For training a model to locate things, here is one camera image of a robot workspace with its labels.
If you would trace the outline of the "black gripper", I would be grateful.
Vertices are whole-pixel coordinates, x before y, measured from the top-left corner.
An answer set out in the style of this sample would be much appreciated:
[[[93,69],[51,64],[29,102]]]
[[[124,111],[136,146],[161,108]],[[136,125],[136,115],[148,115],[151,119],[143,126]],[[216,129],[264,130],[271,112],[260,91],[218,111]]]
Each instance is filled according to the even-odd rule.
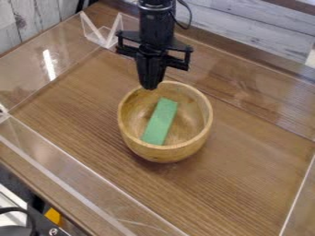
[[[139,82],[144,89],[156,89],[164,80],[165,67],[187,71],[189,69],[193,48],[172,38],[167,44],[153,45],[140,40],[140,32],[119,30],[116,32],[116,53],[136,57]],[[168,54],[169,51],[184,53],[183,58]]]

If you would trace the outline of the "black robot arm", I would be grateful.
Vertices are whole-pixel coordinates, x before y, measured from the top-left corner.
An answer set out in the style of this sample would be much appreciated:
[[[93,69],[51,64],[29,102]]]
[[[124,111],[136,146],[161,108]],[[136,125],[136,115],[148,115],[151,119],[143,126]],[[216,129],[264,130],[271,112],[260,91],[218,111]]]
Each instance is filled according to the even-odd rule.
[[[163,82],[168,67],[189,68],[193,48],[175,38],[175,25],[188,30],[192,20],[187,25],[176,20],[176,2],[192,13],[183,0],[137,0],[139,31],[116,32],[116,53],[135,59],[139,83],[148,90]]]

